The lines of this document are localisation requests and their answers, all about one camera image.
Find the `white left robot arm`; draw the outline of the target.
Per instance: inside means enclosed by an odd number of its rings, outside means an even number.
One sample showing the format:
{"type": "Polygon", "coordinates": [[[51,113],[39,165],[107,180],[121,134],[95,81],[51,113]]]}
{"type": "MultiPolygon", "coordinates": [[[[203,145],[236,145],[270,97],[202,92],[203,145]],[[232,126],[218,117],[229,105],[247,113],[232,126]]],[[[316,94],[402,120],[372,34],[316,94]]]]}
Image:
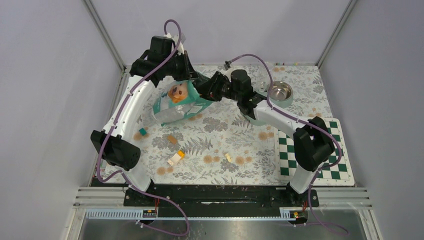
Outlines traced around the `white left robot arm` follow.
{"type": "Polygon", "coordinates": [[[137,119],[165,77],[184,81],[196,75],[181,36],[153,36],[150,48],[131,65],[127,86],[110,120],[102,130],[91,133],[98,161],[116,167],[130,188],[138,189],[135,197],[144,206],[154,202],[155,192],[149,188],[151,178],[140,161],[141,150],[130,142],[137,119]]]}

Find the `green dog food bag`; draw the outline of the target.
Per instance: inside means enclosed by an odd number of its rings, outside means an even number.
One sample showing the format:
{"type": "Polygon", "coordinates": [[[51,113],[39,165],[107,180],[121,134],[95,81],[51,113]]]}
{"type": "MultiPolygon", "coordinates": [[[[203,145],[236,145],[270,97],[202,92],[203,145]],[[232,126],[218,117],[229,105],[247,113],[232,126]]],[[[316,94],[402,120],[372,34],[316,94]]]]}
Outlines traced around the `green dog food bag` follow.
{"type": "Polygon", "coordinates": [[[164,126],[203,112],[213,102],[202,98],[196,87],[208,80],[208,77],[200,74],[194,79],[173,81],[152,107],[154,120],[164,126]]]}

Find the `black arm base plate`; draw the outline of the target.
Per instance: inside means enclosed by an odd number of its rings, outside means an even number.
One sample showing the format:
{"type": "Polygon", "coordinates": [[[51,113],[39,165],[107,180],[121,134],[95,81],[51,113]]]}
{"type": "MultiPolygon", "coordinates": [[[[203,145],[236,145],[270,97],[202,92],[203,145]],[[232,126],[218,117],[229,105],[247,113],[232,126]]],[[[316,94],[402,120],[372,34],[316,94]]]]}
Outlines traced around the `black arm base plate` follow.
{"type": "Polygon", "coordinates": [[[141,194],[129,188],[125,207],[152,207],[161,218],[279,217],[280,209],[319,207],[316,190],[297,194],[285,186],[183,185],[152,183],[141,194]]]}

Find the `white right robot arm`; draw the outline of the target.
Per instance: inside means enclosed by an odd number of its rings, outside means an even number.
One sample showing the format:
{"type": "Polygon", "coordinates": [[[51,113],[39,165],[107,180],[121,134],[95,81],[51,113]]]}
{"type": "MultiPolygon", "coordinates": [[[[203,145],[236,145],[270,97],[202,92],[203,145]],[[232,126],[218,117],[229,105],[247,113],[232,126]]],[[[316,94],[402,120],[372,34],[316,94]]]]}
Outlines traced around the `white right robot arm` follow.
{"type": "Polygon", "coordinates": [[[317,116],[304,120],[273,105],[268,97],[254,90],[251,78],[242,69],[228,74],[217,71],[212,77],[196,72],[192,77],[201,98],[213,102],[233,100],[247,118],[271,125],[292,139],[297,167],[287,185],[286,198],[293,206],[301,205],[319,168],[335,150],[341,149],[324,120],[317,116]]]}

